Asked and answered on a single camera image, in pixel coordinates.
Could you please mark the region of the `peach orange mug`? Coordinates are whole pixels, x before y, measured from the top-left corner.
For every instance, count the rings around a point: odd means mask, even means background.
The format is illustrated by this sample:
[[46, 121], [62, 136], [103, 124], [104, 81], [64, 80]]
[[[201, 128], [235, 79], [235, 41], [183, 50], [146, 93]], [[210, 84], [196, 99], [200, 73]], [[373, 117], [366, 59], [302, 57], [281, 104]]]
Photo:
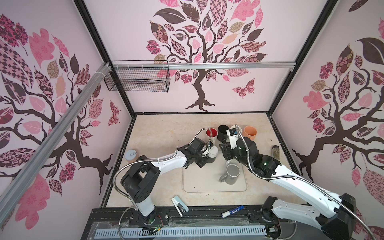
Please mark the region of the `peach orange mug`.
[[243, 136], [249, 138], [251, 141], [255, 140], [257, 133], [257, 129], [252, 126], [246, 126], [243, 129]]

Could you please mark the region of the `white ribbed-bottom mug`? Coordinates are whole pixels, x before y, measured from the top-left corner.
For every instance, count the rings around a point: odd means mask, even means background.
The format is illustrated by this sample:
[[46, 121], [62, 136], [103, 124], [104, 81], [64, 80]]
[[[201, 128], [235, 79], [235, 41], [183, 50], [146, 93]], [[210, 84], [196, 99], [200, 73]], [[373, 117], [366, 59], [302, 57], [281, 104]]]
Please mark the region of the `white ribbed-bottom mug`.
[[233, 125], [230, 127], [230, 130], [234, 132], [234, 134], [241, 134], [243, 132], [242, 128], [237, 125]]

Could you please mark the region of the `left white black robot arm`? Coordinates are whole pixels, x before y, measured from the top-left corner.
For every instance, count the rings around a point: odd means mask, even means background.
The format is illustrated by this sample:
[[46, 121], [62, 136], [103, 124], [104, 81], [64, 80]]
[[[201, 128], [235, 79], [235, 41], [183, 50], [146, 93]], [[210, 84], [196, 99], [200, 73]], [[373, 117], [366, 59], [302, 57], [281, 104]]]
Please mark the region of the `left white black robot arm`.
[[211, 137], [207, 141], [198, 138], [199, 134], [211, 130], [203, 128], [186, 145], [177, 147], [169, 155], [158, 158], [140, 156], [127, 164], [113, 176], [113, 188], [128, 198], [136, 211], [147, 218], [154, 215], [155, 205], [150, 197], [158, 178], [175, 169], [187, 169], [196, 164], [202, 168], [206, 165], [211, 151]]

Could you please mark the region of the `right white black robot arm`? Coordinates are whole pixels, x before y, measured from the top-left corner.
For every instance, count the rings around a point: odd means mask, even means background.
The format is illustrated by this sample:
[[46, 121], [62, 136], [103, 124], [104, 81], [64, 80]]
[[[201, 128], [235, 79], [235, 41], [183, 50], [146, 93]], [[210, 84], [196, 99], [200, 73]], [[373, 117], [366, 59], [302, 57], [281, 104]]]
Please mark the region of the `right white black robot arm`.
[[268, 197], [262, 207], [265, 221], [287, 219], [321, 230], [331, 240], [349, 240], [357, 223], [376, 239], [374, 232], [357, 215], [356, 200], [349, 194], [338, 195], [292, 172], [279, 160], [260, 154], [256, 143], [242, 135], [240, 127], [219, 126], [224, 139], [220, 148], [227, 161], [236, 160], [261, 180], [276, 184], [302, 200], [305, 205]]

